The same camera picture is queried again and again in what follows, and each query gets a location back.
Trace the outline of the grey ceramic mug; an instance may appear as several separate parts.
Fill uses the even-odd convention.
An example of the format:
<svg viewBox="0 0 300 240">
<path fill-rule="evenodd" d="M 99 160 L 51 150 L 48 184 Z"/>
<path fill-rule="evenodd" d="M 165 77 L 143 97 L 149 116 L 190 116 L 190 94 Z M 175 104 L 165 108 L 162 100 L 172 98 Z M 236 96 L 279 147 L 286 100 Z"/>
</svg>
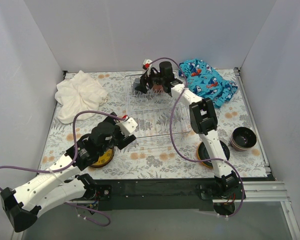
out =
<svg viewBox="0 0 300 240">
<path fill-rule="evenodd" d="M 132 84 L 133 89 L 140 85 L 140 78 L 135 78 Z"/>
</svg>

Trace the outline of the salmon pink ceramic mug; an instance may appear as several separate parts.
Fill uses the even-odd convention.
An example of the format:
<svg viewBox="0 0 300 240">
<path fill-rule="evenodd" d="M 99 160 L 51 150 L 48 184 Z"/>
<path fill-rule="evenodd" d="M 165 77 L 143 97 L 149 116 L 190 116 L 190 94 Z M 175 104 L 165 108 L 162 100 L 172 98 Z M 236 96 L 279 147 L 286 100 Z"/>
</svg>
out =
<svg viewBox="0 0 300 240">
<path fill-rule="evenodd" d="M 163 91 L 163 86 L 162 85 L 160 85 L 160 84 L 156 84 L 156 83 L 154 83 L 153 84 L 153 87 L 152 87 L 152 90 L 154 91 L 154 92 L 162 92 Z"/>
</svg>

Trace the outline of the dark red bowl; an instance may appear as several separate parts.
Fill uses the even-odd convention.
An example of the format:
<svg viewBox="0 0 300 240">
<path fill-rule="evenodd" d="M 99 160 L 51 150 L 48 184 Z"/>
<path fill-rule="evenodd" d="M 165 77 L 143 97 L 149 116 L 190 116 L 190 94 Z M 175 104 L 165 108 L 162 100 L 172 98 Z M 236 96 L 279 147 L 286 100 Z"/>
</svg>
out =
<svg viewBox="0 0 300 240">
<path fill-rule="evenodd" d="M 241 126 L 232 132 L 230 142 L 237 152 L 244 152 L 256 145 L 257 136 L 251 129 Z"/>
</svg>

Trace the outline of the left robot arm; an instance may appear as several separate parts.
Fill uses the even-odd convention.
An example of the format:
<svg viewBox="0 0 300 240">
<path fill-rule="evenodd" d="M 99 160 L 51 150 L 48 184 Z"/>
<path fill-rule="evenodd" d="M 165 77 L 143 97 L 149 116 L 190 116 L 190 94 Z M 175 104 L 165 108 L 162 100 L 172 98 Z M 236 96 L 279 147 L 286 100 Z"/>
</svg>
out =
<svg viewBox="0 0 300 240">
<path fill-rule="evenodd" d="M 98 162 L 108 150 L 123 149 L 136 137 L 138 124 L 129 117 L 124 121 L 107 117 L 83 135 L 45 173 L 14 189 L 0 192 L 2 208 L 14 231 L 31 227 L 45 212 L 71 200 L 99 200 L 106 187 L 99 187 L 93 178 L 81 172 Z"/>
</svg>

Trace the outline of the white wire dish rack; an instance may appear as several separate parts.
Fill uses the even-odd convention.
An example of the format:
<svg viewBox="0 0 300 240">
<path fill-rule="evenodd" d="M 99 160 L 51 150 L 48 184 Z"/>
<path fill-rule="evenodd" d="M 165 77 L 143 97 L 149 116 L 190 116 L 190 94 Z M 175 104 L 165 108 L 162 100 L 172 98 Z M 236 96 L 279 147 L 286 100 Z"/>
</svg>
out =
<svg viewBox="0 0 300 240">
<path fill-rule="evenodd" d="M 181 139 L 191 132 L 189 110 L 179 102 L 171 112 L 175 100 L 165 92 L 141 93 L 133 89 L 133 81 L 140 74 L 129 74 L 124 77 L 126 109 L 128 116 L 138 124 L 134 135 L 140 145 L 166 144 L 171 141 L 170 123 L 174 140 Z"/>
</svg>

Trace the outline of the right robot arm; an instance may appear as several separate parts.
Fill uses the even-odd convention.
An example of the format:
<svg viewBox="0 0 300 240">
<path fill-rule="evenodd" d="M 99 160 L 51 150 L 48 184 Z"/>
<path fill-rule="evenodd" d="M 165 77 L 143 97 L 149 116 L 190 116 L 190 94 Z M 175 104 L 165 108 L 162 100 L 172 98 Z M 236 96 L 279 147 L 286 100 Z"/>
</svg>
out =
<svg viewBox="0 0 300 240">
<path fill-rule="evenodd" d="M 187 87 L 187 81 L 181 81 L 175 77 L 171 63 L 175 61 L 171 58 L 161 58 L 163 61 L 159 64 L 159 70 L 152 67 L 157 60 L 145 59 L 142 68 L 145 70 L 140 77 L 139 85 L 135 90 L 146 94 L 154 85 L 162 86 L 163 91 L 175 99 L 171 110 L 169 122 L 169 135 L 172 146 L 176 153 L 188 162 L 205 163 L 211 161 L 214 183 L 210 192 L 213 196 L 219 196 L 227 199 L 235 194 L 241 183 L 241 177 L 237 170 L 229 163 L 226 154 L 222 148 L 218 135 L 218 118 L 216 116 L 213 102 L 209 98 L 197 96 Z M 209 155 L 208 159 L 189 159 L 179 152 L 173 138 L 173 115 L 177 104 L 181 102 L 188 107 L 190 125 L 192 130 L 198 134 L 201 143 Z"/>
</svg>

